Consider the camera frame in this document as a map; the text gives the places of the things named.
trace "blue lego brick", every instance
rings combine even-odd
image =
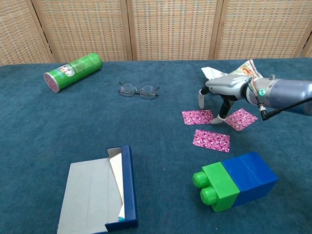
[[[266,196],[278,181],[276,174],[256,152],[242,155],[239,158],[244,162],[260,184],[253,199],[255,200]]]
[[[232,207],[243,205],[254,199],[260,184],[245,163],[239,157],[230,158],[221,162],[232,180],[240,190]]]

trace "toy building block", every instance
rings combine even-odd
[[[261,187],[258,180],[246,167],[242,159],[240,157],[233,157],[221,161],[221,163],[240,190],[232,207],[252,201],[259,190],[261,190]]]
[[[276,174],[256,152],[242,155],[240,159],[260,184],[256,193],[254,193],[253,199],[255,200],[266,196],[278,181]]]
[[[234,204],[239,189],[221,162],[202,167],[201,172],[193,175],[193,183],[201,188],[200,197],[215,212],[229,209]]]

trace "pink paper square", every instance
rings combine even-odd
[[[233,114],[229,115],[224,122],[229,124],[235,130],[241,131],[255,122],[257,119],[258,118],[256,116],[253,116],[244,109],[239,109],[238,111],[235,111]]]
[[[228,153],[230,151],[230,136],[197,129],[193,145]]]
[[[206,124],[210,123],[214,119],[213,112],[211,110],[202,111],[182,111],[184,123],[191,124]]]

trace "chip can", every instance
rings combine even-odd
[[[90,53],[51,72],[44,73],[43,77],[50,89],[59,92],[72,83],[101,69],[102,66],[101,57],[97,53]]]

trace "open cardboard box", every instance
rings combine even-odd
[[[98,234],[138,226],[131,148],[107,152],[108,158],[70,165],[58,234]],[[122,187],[117,183],[120,178]]]

